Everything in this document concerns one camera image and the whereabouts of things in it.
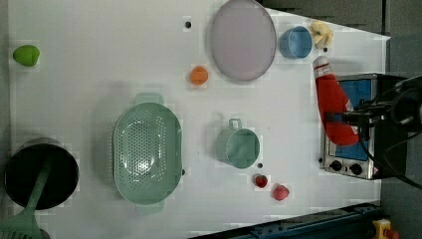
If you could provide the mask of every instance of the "yellow toy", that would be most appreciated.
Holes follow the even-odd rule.
[[[326,48],[331,44],[334,33],[325,22],[313,21],[310,30],[317,49]]]

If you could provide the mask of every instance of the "small blue bowl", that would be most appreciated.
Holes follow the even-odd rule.
[[[280,38],[280,51],[290,59],[307,57],[313,49],[313,38],[305,27],[295,27]]]

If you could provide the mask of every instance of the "mug handle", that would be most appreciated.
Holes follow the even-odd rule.
[[[236,121],[238,123],[238,128],[242,128],[242,121],[240,119],[229,119],[230,128],[235,128],[233,125],[233,121]]]

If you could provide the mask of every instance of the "red bottle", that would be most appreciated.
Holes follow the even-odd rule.
[[[353,110],[350,99],[338,83],[326,57],[318,57],[314,60],[314,75],[319,115],[329,140],[337,145],[357,143],[357,130],[354,126],[326,120],[326,114]]]

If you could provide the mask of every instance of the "black pot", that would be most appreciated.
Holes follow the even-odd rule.
[[[5,172],[5,187],[10,198],[25,207],[47,155],[52,168],[37,204],[37,210],[49,209],[66,201],[78,185],[79,168],[64,148],[38,143],[23,147],[10,159]]]

